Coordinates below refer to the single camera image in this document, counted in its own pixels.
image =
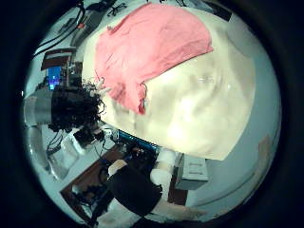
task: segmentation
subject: cable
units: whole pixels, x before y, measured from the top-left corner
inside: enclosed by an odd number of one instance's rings
[[[179,3],[180,7],[187,7],[187,5],[184,4],[183,0],[180,0],[181,3],[180,3],[179,0],[175,0],[175,1],[176,1],[177,3]]]
[[[103,104],[103,111],[100,111],[98,114],[103,114],[104,115],[106,113],[106,105],[103,102],[103,100],[102,100],[102,104]]]
[[[120,11],[121,8],[126,8],[126,4],[125,3],[121,3],[119,6],[117,7],[111,7],[112,10],[107,14],[107,16],[109,17],[111,14],[113,16],[116,16],[117,13]]]
[[[97,149],[96,149],[96,146],[94,145],[94,149],[95,149],[95,152],[96,152],[96,154],[97,154],[97,156],[99,157],[99,158],[101,158],[102,156],[101,156],[101,153],[100,154],[98,154],[98,151],[97,151]]]
[[[57,140],[55,140],[57,138],[58,134],[59,134],[59,131],[55,134],[55,136],[53,137],[53,139],[47,145],[47,155],[48,156],[56,153],[61,148],[61,142],[62,142],[62,140],[64,138],[64,135],[63,135],[64,132],[62,132],[62,134],[60,135],[60,137]]]
[[[53,45],[51,45],[49,47],[46,47],[46,48],[38,51],[37,53],[33,54],[32,57],[31,57],[32,59],[35,58],[37,55],[45,52],[46,50],[49,50],[49,49],[54,48],[55,46],[59,45],[61,42],[63,42],[70,34],[72,34],[79,27],[79,25],[81,24],[81,22],[85,18],[86,10],[85,10],[85,8],[82,5],[79,5],[77,7],[81,10],[81,13],[82,13],[82,16],[81,16],[81,18],[80,18],[79,23],[77,24],[77,26],[72,31],[70,31],[66,36],[64,36],[61,40],[57,41],[55,44],[53,44]]]
[[[58,36],[56,36],[56,37],[54,37],[54,38],[52,38],[52,39],[50,39],[48,41],[45,41],[44,43],[42,43],[41,45],[39,45],[37,48],[40,48],[40,47],[42,47],[42,46],[44,46],[44,45],[46,45],[46,44],[48,44],[48,43],[50,43],[50,42],[52,42],[54,40],[57,40],[59,37],[63,36],[68,30],[70,30],[72,28],[72,26],[75,23],[77,23],[77,21],[79,19],[79,16],[80,16],[80,13],[81,13],[81,10],[79,9],[75,20],[62,33],[60,33]]]
[[[50,142],[49,146],[56,144],[60,140],[60,138],[63,137],[63,134],[64,132],[61,133],[60,137],[55,142]]]
[[[105,149],[105,150],[109,150],[109,149],[110,149],[110,148],[105,148],[105,142],[106,142],[106,139],[104,139],[103,150],[102,150],[102,152],[104,151],[104,149]]]

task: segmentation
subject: floor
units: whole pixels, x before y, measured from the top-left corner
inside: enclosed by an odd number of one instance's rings
[[[85,1],[85,5],[87,6],[92,2],[95,1]],[[119,0],[117,1],[117,5],[122,2],[126,2],[128,8],[122,11],[121,14],[118,14],[118,16],[128,14],[140,4],[145,3],[144,0]],[[198,1],[194,0],[189,2],[188,0],[185,0],[184,2],[189,7],[198,7]],[[176,6],[179,5],[175,0],[168,0],[165,3]],[[202,9],[205,8],[205,10],[210,10],[204,5],[200,7]],[[65,18],[68,18],[69,15],[72,14],[75,14],[75,11],[70,11],[65,15]],[[65,22],[65,18],[61,19],[54,25],[45,37],[45,40],[54,36],[54,33]],[[111,17],[106,17],[102,23],[106,25],[109,20],[111,20]],[[68,44],[69,40],[66,39],[56,48],[67,47]],[[26,95],[33,92],[35,87],[44,78],[44,72],[40,71],[42,58],[43,54],[37,56],[31,63],[30,71],[28,73],[28,83],[25,87]],[[256,97],[248,125],[236,147],[225,161],[207,161],[210,180],[201,188],[189,191],[188,193],[186,205],[198,206],[209,212],[207,216],[200,218],[201,220],[216,218],[224,212],[234,208],[244,199],[243,195],[252,189],[253,186],[251,185],[249,178],[251,177],[253,168],[257,163],[257,146],[266,135],[270,135],[272,139],[273,153],[276,151],[277,123],[280,118],[280,102],[276,76],[272,69],[270,60],[263,48],[260,49],[260,52],[257,53],[253,59],[256,64]],[[51,132],[51,130],[44,127],[44,142],[48,142],[52,138],[53,134],[54,133]],[[113,142],[107,142],[105,147],[109,147],[111,144],[113,144]],[[82,221],[63,201],[59,191],[97,159],[98,157],[94,152],[90,152],[81,157],[70,169],[67,177],[64,180],[59,181],[56,181],[51,176],[41,172],[39,167],[34,164],[38,173],[38,178],[49,197],[63,210],[63,212],[78,222]]]

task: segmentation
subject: pink cloth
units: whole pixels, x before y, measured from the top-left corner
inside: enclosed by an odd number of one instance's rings
[[[195,15],[182,8],[148,3],[100,35],[96,80],[104,78],[104,86],[112,88],[112,99],[144,114],[145,81],[212,50],[210,33]]]

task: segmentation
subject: red towel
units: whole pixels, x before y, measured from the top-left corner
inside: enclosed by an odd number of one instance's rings
[[[104,78],[112,99],[144,114],[145,81],[212,50],[210,33],[197,16],[179,7],[148,3],[100,35],[96,80]]]

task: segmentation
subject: wire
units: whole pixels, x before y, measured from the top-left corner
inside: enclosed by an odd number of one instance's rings
[[[48,143],[48,145],[50,145],[51,143],[53,143],[53,141],[56,139],[56,137],[59,134],[59,131],[56,132],[55,136],[50,140],[50,142]]]
[[[103,111],[100,111],[98,114],[105,114],[106,113],[106,105],[104,103],[104,101],[102,100],[102,104],[103,104]]]
[[[102,157],[102,155],[101,155],[101,153],[99,153],[99,154],[98,154],[98,151],[97,151],[97,148],[96,148],[96,146],[95,146],[95,145],[94,145],[94,149],[95,149],[95,152],[96,152],[97,156],[98,156],[99,158],[101,158],[101,157]]]
[[[180,7],[187,7],[187,5],[184,4],[183,0],[180,0],[181,3],[180,3],[179,0],[175,0],[175,1],[176,1],[177,3],[179,3]]]
[[[55,142],[50,142],[49,145],[54,145],[56,144],[62,137],[63,137],[63,133],[61,133],[60,137],[55,141]]]
[[[64,135],[63,135],[64,132],[62,131],[62,134],[60,135],[60,137],[57,140],[55,140],[57,138],[58,134],[59,134],[59,131],[55,134],[55,136],[53,137],[53,139],[47,145],[47,155],[48,156],[56,153],[61,148],[61,142],[62,142],[62,140],[64,138]]]
[[[52,39],[50,39],[48,41],[45,41],[44,43],[42,43],[41,45],[39,45],[37,48],[40,48],[40,47],[42,47],[42,46],[44,46],[44,45],[46,45],[46,44],[48,44],[48,43],[50,43],[50,42],[52,42],[54,40],[57,40],[59,37],[63,36],[68,30],[70,30],[73,27],[73,25],[75,23],[77,23],[77,21],[79,19],[79,16],[80,16],[80,13],[81,13],[81,10],[79,9],[75,20],[73,20],[73,22],[62,33],[60,33],[58,36],[56,36],[56,37],[54,37],[54,38],[52,38]]]
[[[105,142],[106,142],[106,139],[104,139],[103,150],[102,150],[102,151],[104,151],[104,149],[105,149],[105,150],[109,150],[109,149],[110,149],[110,148],[105,148]]]
[[[101,153],[104,152],[104,149],[105,149],[105,139],[104,139],[104,142],[103,142],[103,148],[102,148],[102,152]]]
[[[51,49],[51,48],[54,48],[54,47],[57,46],[57,45],[59,45],[61,42],[63,42],[70,34],[72,34],[72,33],[78,28],[78,26],[81,24],[81,22],[82,22],[82,21],[84,20],[84,18],[85,18],[86,10],[85,10],[85,8],[84,8],[82,5],[78,5],[77,7],[80,9],[81,14],[82,14],[82,16],[81,16],[81,18],[80,18],[79,23],[77,24],[77,26],[76,26],[72,31],[70,31],[66,36],[64,36],[62,39],[60,39],[59,41],[57,41],[57,42],[54,43],[53,45],[51,45],[51,46],[49,46],[49,47],[46,47],[46,48],[44,48],[44,49],[38,51],[38,52],[35,53],[34,55],[32,55],[32,59],[35,58],[37,55],[39,55],[39,54],[41,54],[41,53],[43,53],[43,52],[45,52],[45,51],[47,51],[47,50],[49,50],[49,49]]]

